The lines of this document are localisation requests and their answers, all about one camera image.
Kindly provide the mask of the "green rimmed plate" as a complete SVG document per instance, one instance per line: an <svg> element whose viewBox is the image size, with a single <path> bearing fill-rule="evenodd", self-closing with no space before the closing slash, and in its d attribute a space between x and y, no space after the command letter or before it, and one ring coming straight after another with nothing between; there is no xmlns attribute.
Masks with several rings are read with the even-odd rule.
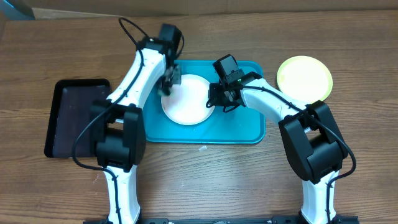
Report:
<svg viewBox="0 0 398 224"><path fill-rule="evenodd" d="M306 103L325 100L333 88L332 75L326 65L304 55L284 61L276 80L282 93Z"/></svg>

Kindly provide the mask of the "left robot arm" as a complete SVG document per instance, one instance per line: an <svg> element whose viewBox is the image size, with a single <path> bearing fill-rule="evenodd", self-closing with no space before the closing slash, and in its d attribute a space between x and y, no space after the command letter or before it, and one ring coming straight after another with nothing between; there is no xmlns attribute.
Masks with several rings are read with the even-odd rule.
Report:
<svg viewBox="0 0 398 224"><path fill-rule="evenodd" d="M134 62L117 89L90 108L90 152L108 184L106 223L139 220L136 170L146 148L142 109L153 87L169 95L172 86L181 82L175 60L183 46L182 32L175 25L162 24L158 37L146 35L137 42Z"/></svg>

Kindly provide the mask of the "white plate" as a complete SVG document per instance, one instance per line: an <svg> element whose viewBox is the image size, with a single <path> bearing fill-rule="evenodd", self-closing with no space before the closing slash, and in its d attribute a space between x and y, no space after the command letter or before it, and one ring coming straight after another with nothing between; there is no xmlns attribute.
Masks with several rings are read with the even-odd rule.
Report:
<svg viewBox="0 0 398 224"><path fill-rule="evenodd" d="M199 124L209 118L215 108L206 107L210 82L194 74L182 75L181 79L181 84L172 86L169 96L161 97L161 107L177 124Z"/></svg>

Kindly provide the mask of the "green scrubbing sponge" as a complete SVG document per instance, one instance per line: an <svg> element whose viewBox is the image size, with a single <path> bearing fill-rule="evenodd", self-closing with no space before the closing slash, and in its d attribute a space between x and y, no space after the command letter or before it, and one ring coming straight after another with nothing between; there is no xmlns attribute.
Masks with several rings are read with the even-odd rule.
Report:
<svg viewBox="0 0 398 224"><path fill-rule="evenodd" d="M170 96L171 92L172 92L172 88L170 86L161 86L158 89L158 94L160 96Z"/></svg>

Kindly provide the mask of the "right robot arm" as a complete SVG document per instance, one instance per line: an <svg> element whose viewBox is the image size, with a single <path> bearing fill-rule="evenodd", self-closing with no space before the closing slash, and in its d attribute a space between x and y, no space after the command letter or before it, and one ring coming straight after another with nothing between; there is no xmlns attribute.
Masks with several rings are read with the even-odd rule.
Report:
<svg viewBox="0 0 398 224"><path fill-rule="evenodd" d="M256 72L245 73L228 54L213 63L219 76L209 87L206 107L228 113L254 109L278 124L287 160L302 180L300 223L341 223L334 209L334 186L351 150L326 103L304 103L276 90Z"/></svg>

